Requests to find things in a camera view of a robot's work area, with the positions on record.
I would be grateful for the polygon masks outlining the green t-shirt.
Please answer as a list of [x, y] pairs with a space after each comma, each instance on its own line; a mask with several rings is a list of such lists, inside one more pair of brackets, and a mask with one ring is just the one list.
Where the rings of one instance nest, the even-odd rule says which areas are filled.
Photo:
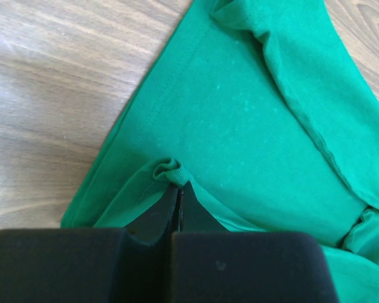
[[342, 302], [379, 302], [379, 103], [323, 1], [194, 1], [61, 220], [122, 227], [190, 182], [233, 232], [322, 246]]

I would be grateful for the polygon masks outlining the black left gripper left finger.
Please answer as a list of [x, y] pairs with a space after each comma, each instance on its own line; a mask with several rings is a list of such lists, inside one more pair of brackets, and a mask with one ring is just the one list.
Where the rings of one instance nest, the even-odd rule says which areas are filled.
[[123, 228], [0, 230], [0, 302], [162, 302], [178, 194]]

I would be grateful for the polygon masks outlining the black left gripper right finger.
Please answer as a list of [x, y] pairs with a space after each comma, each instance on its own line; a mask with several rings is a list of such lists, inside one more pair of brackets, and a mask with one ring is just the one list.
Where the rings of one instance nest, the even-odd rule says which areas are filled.
[[336, 302], [319, 243], [301, 232], [230, 232], [191, 184], [171, 239], [171, 302]]

